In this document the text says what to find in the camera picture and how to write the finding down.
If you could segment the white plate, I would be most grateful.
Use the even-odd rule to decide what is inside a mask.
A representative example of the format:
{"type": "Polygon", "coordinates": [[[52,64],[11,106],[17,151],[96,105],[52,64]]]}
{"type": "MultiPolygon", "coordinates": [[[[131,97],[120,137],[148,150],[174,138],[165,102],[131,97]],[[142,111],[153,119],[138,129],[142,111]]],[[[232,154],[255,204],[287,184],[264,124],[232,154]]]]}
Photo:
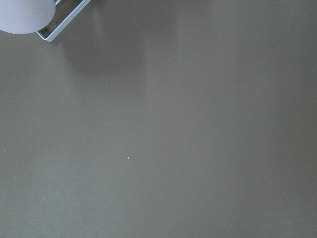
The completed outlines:
{"type": "Polygon", "coordinates": [[[53,0],[2,0],[0,29],[12,34],[34,33],[46,27],[54,14],[53,0]]]}

